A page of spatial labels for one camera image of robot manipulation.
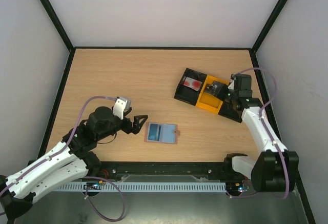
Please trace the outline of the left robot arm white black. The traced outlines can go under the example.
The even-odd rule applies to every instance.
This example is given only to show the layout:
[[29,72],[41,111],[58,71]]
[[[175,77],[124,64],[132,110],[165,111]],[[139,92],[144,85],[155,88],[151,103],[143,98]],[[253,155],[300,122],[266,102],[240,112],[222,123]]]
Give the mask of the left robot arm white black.
[[127,118],[113,114],[109,107],[98,107],[88,119],[66,134],[48,153],[26,168],[10,176],[1,176],[1,205],[8,219],[16,219],[29,211],[33,204],[53,190],[71,181],[96,177],[101,162],[92,151],[98,142],[118,131],[138,134],[147,115]]

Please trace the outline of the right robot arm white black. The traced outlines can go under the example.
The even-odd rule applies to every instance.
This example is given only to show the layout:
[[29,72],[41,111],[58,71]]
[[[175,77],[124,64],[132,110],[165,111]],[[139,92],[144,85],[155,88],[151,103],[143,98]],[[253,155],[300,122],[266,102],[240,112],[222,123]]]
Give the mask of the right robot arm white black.
[[245,123],[258,149],[258,158],[252,160],[245,154],[232,153],[223,166],[226,177],[239,174],[251,180],[256,192],[293,191],[299,157],[281,142],[264,114],[263,104],[252,96],[252,78],[247,74],[233,74],[229,84],[223,84],[218,97],[223,105],[219,115],[238,123]]

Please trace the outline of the grey VIP credit card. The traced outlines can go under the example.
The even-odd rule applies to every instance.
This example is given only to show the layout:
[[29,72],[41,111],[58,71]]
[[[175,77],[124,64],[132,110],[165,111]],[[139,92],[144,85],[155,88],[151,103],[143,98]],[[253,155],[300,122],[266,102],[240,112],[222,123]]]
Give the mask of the grey VIP credit card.
[[211,94],[214,96],[218,96],[220,93],[222,93],[224,88],[225,84],[218,81],[213,81],[213,83],[210,85]]

